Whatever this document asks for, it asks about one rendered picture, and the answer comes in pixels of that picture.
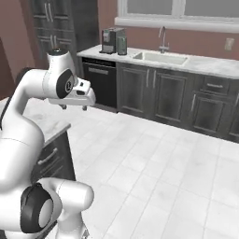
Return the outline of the black dishwasher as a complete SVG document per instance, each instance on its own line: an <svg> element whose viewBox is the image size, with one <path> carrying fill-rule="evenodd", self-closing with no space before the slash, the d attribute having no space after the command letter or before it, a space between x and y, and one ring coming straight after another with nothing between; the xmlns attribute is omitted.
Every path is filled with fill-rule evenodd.
<svg viewBox="0 0 239 239"><path fill-rule="evenodd" d="M117 68L115 62L82 58L84 78L91 83L98 105L117 108Z"/></svg>

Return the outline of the dark grey cupboard run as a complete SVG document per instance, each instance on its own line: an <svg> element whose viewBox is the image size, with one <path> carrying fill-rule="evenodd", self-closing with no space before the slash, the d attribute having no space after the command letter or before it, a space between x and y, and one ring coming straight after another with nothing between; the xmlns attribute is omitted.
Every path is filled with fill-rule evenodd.
<svg viewBox="0 0 239 239"><path fill-rule="evenodd" d="M239 144L239 78L117 65L122 113Z"/></svg>

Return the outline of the beige wall socket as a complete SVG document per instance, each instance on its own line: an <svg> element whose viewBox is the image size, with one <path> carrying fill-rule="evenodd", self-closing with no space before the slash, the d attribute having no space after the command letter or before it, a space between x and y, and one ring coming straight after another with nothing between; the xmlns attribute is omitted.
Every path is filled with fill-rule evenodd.
<svg viewBox="0 0 239 239"><path fill-rule="evenodd" d="M231 51L233 43L234 43L234 39L233 38L227 38L226 42L225 42L225 50Z"/></svg>

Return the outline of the black coffee machine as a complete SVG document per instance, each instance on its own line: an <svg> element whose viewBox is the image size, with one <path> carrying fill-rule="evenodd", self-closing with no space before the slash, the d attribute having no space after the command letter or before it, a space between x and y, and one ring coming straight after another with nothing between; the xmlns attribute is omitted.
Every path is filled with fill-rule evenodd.
<svg viewBox="0 0 239 239"><path fill-rule="evenodd" d="M110 27L102 30L101 53L112 54L118 51L118 37L125 36L125 29Z"/></svg>

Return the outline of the tall dark grey cupboard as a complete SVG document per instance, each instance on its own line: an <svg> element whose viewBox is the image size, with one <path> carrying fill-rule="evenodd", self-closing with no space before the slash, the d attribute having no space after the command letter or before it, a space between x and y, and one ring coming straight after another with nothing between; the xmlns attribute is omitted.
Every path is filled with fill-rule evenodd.
<svg viewBox="0 0 239 239"><path fill-rule="evenodd" d="M100 43L97 0L20 0L30 21L36 65L47 68L47 52L68 49L79 74L77 53Z"/></svg>

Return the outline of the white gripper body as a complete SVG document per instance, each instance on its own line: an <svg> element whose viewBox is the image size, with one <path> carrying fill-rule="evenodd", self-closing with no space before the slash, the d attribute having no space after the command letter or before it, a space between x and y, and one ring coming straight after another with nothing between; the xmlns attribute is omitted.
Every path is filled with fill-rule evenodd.
<svg viewBox="0 0 239 239"><path fill-rule="evenodd" d="M80 105L80 106L93 106L96 97L92 88L84 88L76 86L73 90L63 99L49 99L53 105Z"/></svg>

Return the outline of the white sink basin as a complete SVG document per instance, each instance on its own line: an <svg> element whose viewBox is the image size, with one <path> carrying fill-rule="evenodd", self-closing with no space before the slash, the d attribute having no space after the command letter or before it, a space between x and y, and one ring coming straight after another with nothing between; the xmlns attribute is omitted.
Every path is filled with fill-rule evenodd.
<svg viewBox="0 0 239 239"><path fill-rule="evenodd" d="M165 53L160 54L160 53L153 53L153 52L140 52L134 56L134 59L145 61L145 62L152 62L152 63L169 63L169 64L182 65L189 58L185 56L167 55Z"/></svg>

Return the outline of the white framed window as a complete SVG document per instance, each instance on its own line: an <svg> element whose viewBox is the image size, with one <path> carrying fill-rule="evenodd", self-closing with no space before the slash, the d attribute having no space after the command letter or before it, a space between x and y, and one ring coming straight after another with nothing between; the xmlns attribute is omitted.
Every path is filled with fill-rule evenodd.
<svg viewBox="0 0 239 239"><path fill-rule="evenodd" d="M239 33L239 0L118 0L115 24Z"/></svg>

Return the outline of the silver tap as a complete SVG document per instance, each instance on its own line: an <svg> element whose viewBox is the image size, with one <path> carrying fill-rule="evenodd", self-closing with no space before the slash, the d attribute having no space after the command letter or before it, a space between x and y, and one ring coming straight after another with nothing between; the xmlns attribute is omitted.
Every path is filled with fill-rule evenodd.
<svg viewBox="0 0 239 239"><path fill-rule="evenodd" d="M169 45L165 42L166 37L166 28L163 26L159 31L159 38L162 40L162 43L159 45L159 52L165 53L170 49Z"/></svg>

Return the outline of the dark green jar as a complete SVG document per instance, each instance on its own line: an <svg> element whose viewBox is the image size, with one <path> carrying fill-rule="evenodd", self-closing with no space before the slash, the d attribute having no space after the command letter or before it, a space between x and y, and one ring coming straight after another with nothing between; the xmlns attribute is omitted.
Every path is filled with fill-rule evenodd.
<svg viewBox="0 0 239 239"><path fill-rule="evenodd" d="M127 37L119 36L118 37L118 55L127 54Z"/></svg>

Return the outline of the dark grey drawer front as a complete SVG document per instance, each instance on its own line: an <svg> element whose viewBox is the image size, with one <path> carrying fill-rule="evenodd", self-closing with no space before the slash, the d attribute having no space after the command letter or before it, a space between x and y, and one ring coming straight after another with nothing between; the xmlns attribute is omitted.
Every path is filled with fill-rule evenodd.
<svg viewBox="0 0 239 239"><path fill-rule="evenodd" d="M58 153L50 162L44 163L43 165L37 165L36 163L33 172L31 173L32 183L35 183L42 177L57 177L73 181L76 180L67 132L56 136L45 145L38 161L46 158L54 148L58 149Z"/></svg>

